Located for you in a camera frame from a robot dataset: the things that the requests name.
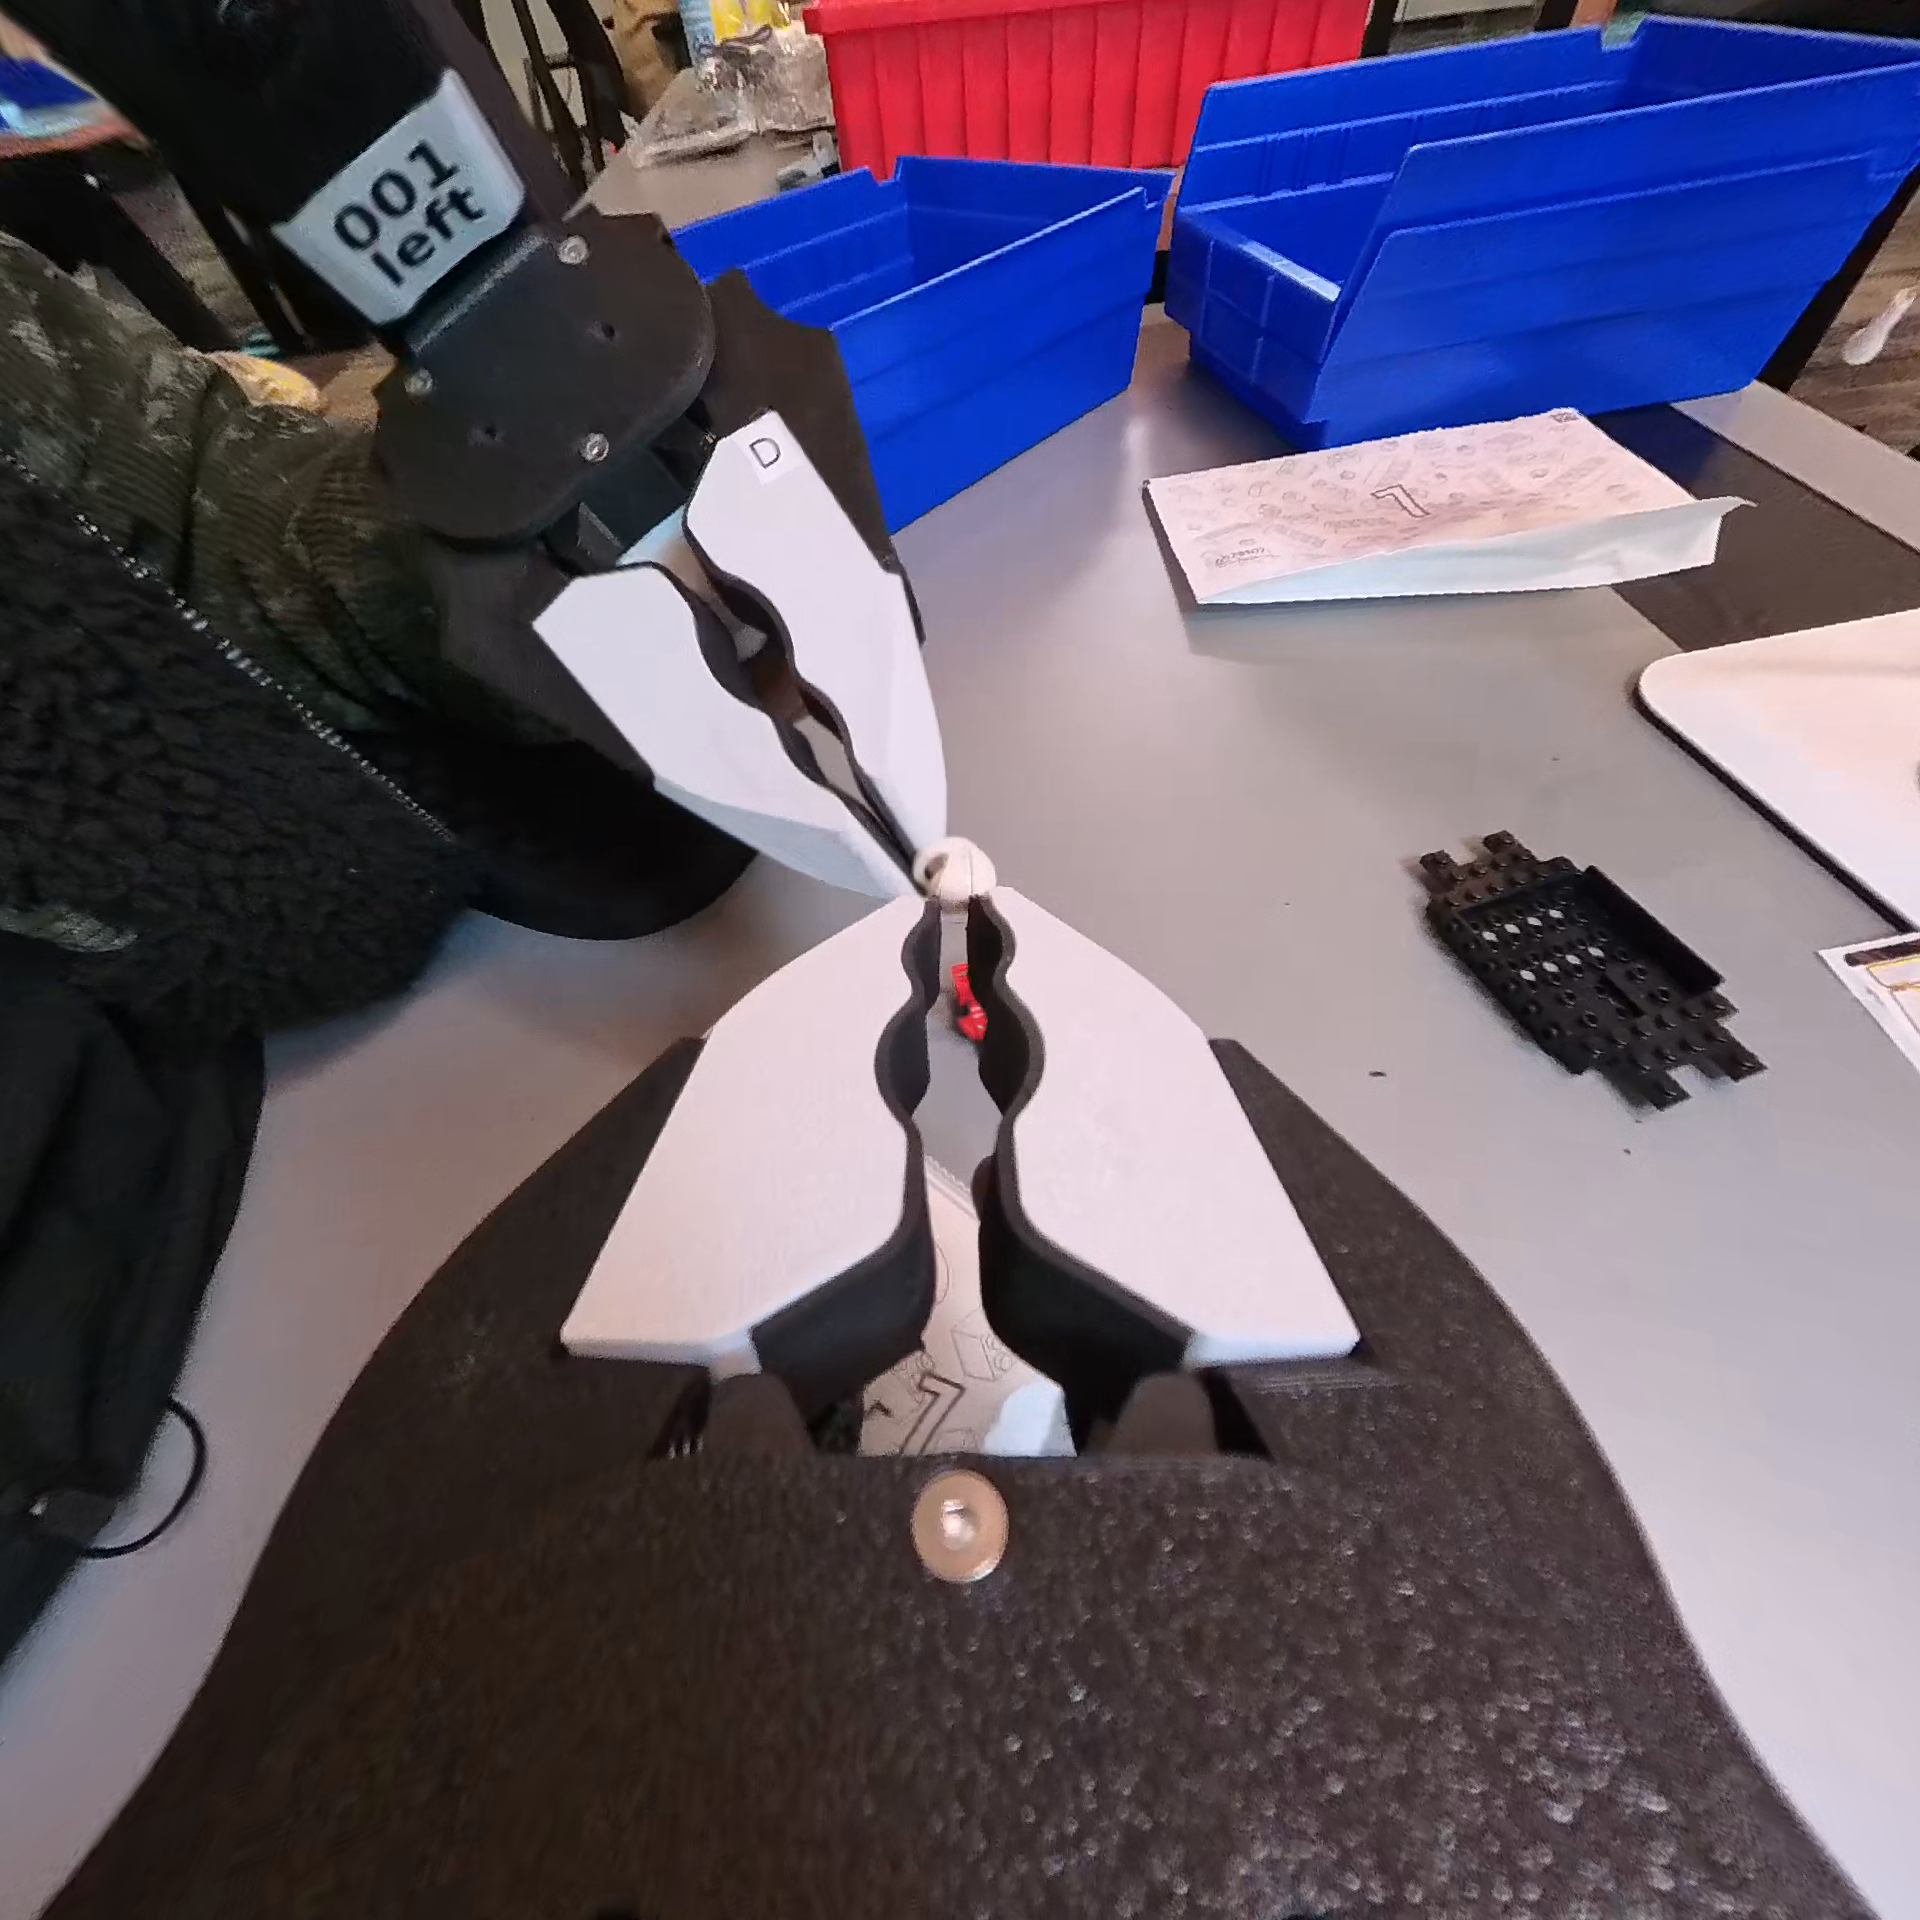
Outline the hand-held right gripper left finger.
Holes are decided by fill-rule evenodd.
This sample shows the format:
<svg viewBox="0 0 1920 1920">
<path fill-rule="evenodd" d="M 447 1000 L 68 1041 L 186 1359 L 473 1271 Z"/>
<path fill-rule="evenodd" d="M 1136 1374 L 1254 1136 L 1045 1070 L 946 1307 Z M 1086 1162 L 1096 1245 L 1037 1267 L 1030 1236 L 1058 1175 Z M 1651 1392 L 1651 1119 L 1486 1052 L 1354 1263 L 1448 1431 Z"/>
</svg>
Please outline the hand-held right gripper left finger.
<svg viewBox="0 0 1920 1920">
<path fill-rule="evenodd" d="M 566 1353 L 779 1377 L 803 1419 L 916 1353 L 940 1275 L 917 1128 L 937 990 L 940 906 L 899 897 L 691 1041 Z"/>
</svg>

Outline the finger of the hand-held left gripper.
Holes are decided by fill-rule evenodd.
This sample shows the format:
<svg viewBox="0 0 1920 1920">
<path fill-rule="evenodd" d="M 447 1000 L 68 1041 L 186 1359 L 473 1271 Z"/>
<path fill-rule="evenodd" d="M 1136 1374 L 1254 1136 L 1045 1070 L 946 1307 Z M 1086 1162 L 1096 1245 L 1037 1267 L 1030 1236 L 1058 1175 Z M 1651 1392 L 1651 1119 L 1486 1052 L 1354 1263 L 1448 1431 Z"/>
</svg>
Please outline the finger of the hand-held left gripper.
<svg viewBox="0 0 1920 1920">
<path fill-rule="evenodd" d="M 664 565 L 572 580 L 535 633 L 654 787 L 770 861 L 874 901 L 916 897 L 903 854 L 746 680 L 733 633 Z"/>
<path fill-rule="evenodd" d="M 684 534 L 783 670 L 787 705 L 769 717 L 822 798 L 822 828 L 874 884 L 928 884 L 923 859 L 946 840 L 946 762 L 899 565 L 874 554 L 779 411 L 715 439 Z"/>
</svg>

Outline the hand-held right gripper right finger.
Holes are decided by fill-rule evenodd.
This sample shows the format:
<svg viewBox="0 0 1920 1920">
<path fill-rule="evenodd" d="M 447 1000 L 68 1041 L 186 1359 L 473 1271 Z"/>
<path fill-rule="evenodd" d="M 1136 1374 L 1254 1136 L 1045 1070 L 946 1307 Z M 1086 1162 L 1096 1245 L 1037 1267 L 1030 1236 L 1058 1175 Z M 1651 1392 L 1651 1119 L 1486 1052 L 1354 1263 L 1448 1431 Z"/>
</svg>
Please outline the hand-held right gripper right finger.
<svg viewBox="0 0 1920 1920">
<path fill-rule="evenodd" d="M 1088 1448 L 1145 1377 L 1343 1367 L 1354 1313 L 1263 1147 L 1261 1064 L 1016 888 L 967 906 L 1000 1122 L 980 1307 Z"/>
</svg>

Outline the small white paper bag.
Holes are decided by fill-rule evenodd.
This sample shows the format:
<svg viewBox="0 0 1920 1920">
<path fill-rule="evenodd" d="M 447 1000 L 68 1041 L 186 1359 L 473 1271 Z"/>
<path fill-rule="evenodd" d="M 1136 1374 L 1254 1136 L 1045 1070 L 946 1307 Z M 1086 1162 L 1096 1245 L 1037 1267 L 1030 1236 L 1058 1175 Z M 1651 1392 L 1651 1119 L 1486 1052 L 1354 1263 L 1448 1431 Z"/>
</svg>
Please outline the small white paper bag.
<svg viewBox="0 0 1920 1920">
<path fill-rule="evenodd" d="M 935 1309 L 921 1342 L 865 1386 L 862 1457 L 1071 1457 L 1066 1392 L 1013 1354 L 980 1303 L 980 1219 L 951 1169 L 923 1167 Z"/>
</svg>

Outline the person's left forearm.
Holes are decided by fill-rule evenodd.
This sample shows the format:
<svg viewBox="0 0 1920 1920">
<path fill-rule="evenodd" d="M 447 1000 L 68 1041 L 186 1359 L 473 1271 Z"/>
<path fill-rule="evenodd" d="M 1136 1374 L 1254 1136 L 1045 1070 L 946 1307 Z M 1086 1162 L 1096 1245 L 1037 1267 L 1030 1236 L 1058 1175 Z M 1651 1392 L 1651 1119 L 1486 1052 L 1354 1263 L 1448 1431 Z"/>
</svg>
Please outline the person's left forearm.
<svg viewBox="0 0 1920 1920">
<path fill-rule="evenodd" d="M 256 398 L 12 235 L 4 466 L 32 472 L 331 724 L 400 729 L 466 703 L 369 426 Z"/>
</svg>

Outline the grey desk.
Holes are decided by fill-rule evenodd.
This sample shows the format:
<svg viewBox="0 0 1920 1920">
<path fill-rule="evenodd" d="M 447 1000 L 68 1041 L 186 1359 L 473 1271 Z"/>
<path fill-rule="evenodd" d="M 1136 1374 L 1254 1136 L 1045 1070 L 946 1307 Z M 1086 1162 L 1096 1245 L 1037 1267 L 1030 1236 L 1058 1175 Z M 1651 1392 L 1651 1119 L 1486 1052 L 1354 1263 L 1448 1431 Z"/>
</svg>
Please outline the grey desk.
<svg viewBox="0 0 1920 1920">
<path fill-rule="evenodd" d="M 1506 1297 L 1608 1448 L 1731 1712 L 1881 1915 L 1916 1915 L 1916 1070 L 1827 948 L 1881 916 L 1632 705 L 1668 619 L 1854 616 L 1904 548 L 1839 497 L 1909 465 L 1777 390 L 1814 532 L 1705 576 L 1335 609 L 1185 609 L 1142 480 L 1277 449 L 1150 313 L 1136 381 L 903 534 L 953 823 L 1000 876 L 1243 1041 Z M 1432 943 L 1419 854 L 1513 828 L 1601 864 L 1768 1060 L 1637 1116 Z M 441 1261 L 687 1028 L 855 897 L 759 868 L 599 948 L 466 916 L 418 990 L 269 1052 L 251 1185 L 182 1396 L 213 1464 L 86 1563 L 4 1680 L 4 1915 L 36 1915 L 157 1759 L 327 1418 Z"/>
</svg>

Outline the black honeycomb cushion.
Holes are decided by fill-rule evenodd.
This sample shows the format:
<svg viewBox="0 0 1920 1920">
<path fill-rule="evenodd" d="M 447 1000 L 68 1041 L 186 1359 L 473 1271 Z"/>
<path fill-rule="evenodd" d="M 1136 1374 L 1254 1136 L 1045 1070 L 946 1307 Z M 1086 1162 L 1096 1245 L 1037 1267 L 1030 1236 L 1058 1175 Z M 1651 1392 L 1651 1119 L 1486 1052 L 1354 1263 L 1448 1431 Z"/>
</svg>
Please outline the black honeycomb cushion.
<svg viewBox="0 0 1920 1920">
<path fill-rule="evenodd" d="M 754 864 L 754 852 L 589 744 L 438 738 L 443 823 L 473 854 L 471 906 L 562 940 L 664 935 Z"/>
</svg>

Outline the blue plastic bin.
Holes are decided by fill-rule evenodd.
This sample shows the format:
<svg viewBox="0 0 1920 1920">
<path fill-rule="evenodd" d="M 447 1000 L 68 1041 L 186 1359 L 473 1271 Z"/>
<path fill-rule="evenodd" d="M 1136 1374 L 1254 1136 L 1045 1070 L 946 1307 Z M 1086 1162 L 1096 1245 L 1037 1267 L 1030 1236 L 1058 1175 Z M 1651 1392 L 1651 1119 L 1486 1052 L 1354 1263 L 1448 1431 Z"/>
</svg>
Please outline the blue plastic bin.
<svg viewBox="0 0 1920 1920">
<path fill-rule="evenodd" d="M 1708 398 L 1914 168 L 1914 39 L 1648 16 L 1218 80 L 1166 313 L 1308 449 Z"/>
<path fill-rule="evenodd" d="M 903 156 L 674 229 L 715 279 L 831 331 L 890 532 L 1058 435 L 1136 370 L 1170 168 Z"/>
</svg>

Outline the crumpled clear plastic bag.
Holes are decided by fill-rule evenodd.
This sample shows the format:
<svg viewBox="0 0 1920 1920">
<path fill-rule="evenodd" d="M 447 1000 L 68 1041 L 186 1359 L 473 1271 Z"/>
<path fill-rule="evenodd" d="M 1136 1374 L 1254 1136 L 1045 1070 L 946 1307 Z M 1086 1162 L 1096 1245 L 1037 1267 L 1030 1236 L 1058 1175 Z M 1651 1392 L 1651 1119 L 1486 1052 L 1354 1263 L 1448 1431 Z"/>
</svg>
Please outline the crumpled clear plastic bag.
<svg viewBox="0 0 1920 1920">
<path fill-rule="evenodd" d="M 736 153 L 751 136 L 814 139 L 836 123 L 831 61 L 809 36 L 733 39 L 677 73 L 627 116 L 621 156 L 634 162 Z"/>
</svg>

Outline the black toy chassis plate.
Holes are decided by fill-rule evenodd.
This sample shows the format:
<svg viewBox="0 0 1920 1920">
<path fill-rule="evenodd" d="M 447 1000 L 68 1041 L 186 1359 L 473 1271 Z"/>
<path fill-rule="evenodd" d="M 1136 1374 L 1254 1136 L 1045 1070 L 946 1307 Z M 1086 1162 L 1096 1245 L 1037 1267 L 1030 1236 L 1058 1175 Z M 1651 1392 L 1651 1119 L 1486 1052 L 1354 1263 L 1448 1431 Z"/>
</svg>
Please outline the black toy chassis plate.
<svg viewBox="0 0 1920 1920">
<path fill-rule="evenodd" d="M 1720 972 L 1604 868 L 1497 828 L 1468 859 L 1421 854 L 1421 878 L 1433 940 L 1570 1077 L 1665 1113 L 1690 1101 L 1685 1075 L 1763 1075 Z"/>
</svg>

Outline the red plastic bin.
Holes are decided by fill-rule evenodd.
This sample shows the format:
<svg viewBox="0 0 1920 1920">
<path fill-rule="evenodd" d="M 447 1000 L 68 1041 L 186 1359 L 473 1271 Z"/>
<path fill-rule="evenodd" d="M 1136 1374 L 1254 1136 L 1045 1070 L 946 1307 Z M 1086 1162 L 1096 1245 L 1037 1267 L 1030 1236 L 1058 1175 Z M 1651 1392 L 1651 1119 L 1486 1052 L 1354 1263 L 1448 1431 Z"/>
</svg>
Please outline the red plastic bin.
<svg viewBox="0 0 1920 1920">
<path fill-rule="evenodd" d="M 809 2 L 843 168 L 903 156 L 1166 168 L 1214 80 L 1363 55 L 1372 2 Z"/>
</svg>

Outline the opened printed paper bag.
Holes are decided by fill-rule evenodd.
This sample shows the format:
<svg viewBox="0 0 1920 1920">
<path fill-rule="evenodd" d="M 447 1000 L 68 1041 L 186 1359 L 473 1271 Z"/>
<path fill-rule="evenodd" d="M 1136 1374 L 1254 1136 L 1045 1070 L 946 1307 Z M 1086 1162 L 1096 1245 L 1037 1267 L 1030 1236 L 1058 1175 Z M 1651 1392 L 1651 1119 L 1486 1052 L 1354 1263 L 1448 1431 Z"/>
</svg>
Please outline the opened printed paper bag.
<svg viewBox="0 0 1920 1920">
<path fill-rule="evenodd" d="M 1719 559 L 1745 497 L 1695 497 L 1558 409 L 1152 478 L 1206 609 L 1619 586 Z"/>
</svg>

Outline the yellow black sticker sheet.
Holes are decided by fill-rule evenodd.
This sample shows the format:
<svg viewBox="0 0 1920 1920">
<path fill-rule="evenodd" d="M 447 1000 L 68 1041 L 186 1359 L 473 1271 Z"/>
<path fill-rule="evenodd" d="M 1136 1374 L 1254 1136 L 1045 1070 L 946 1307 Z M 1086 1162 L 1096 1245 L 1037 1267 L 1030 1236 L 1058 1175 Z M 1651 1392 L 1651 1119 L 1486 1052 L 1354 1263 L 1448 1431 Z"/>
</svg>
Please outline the yellow black sticker sheet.
<svg viewBox="0 0 1920 1920">
<path fill-rule="evenodd" d="M 1916 929 L 1820 950 L 1892 1044 L 1916 1069 Z"/>
</svg>

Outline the white book stand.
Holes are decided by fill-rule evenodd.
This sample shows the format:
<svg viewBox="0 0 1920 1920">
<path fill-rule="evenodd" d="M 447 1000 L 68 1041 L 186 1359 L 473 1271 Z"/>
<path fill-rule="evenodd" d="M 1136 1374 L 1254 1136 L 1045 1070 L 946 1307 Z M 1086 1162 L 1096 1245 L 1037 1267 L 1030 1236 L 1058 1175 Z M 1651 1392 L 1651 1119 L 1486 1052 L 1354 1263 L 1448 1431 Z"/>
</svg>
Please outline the white book stand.
<svg viewBox="0 0 1920 1920">
<path fill-rule="evenodd" d="M 1637 703 L 1887 925 L 1916 926 L 1916 459 L 1772 384 L 1619 418 L 1719 559 L 1619 593 L 1677 646 Z"/>
</svg>

